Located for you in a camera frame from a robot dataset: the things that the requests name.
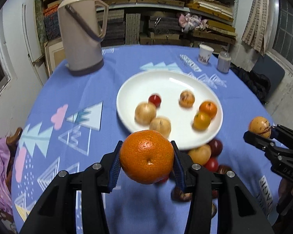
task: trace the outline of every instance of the red apple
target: red apple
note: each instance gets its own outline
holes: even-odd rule
[[[218,164],[218,161],[216,158],[210,158],[207,161],[207,163],[204,165],[204,167],[212,173],[217,172],[218,166],[219,166],[219,164]]]
[[[164,184],[168,180],[168,178],[169,178],[169,175],[167,177],[163,178],[162,180],[156,182],[156,184]]]
[[[217,173],[226,174],[229,171],[232,171],[232,168],[230,166],[221,164],[221,165],[218,166]]]
[[[212,190],[212,198],[217,199],[217,197],[218,197],[218,191]]]
[[[211,147],[211,157],[217,157],[222,152],[222,142],[218,139],[212,139],[208,145]]]

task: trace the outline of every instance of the white wall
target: white wall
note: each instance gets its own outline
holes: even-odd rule
[[[241,38],[251,11],[253,0],[239,0],[236,19],[236,33],[238,34],[235,45],[230,46],[232,63],[249,71],[255,65],[259,54],[242,42]]]
[[[17,127],[24,127],[42,87],[27,57],[22,28],[24,2],[26,0],[7,0],[2,8],[1,26],[5,40],[1,39],[1,42],[11,60],[7,59],[7,66],[12,79],[0,94],[0,137],[14,133]]]

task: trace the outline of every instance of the wooden chair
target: wooden chair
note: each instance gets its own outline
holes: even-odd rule
[[[5,141],[5,143],[7,144],[8,148],[10,150],[10,154],[11,154],[8,168],[6,171],[6,180],[5,180],[5,183],[6,183],[10,192],[11,192],[12,170],[13,170],[14,158],[15,158],[15,154],[16,154],[18,141],[22,135],[22,132],[23,132],[22,128],[17,128],[15,134],[12,136],[8,136]]]

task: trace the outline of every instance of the white plate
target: white plate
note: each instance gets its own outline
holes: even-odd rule
[[[190,90],[195,102],[192,108],[179,105],[180,93]],[[215,93],[202,82],[186,74],[172,71],[147,71],[129,78],[119,89],[116,99],[117,113],[124,126],[131,132],[149,129],[135,122],[135,109],[140,102],[147,102],[152,94],[161,96],[162,103],[156,116],[170,119],[172,131],[168,140],[174,140],[180,150],[201,146],[213,139],[222,126],[222,106]],[[192,129],[193,118],[203,101],[211,100],[217,104],[217,114],[210,126],[202,132]]]

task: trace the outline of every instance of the glass jar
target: glass jar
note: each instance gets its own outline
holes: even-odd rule
[[[231,56],[225,51],[221,51],[218,56],[217,69],[222,73],[228,73],[231,64]]]

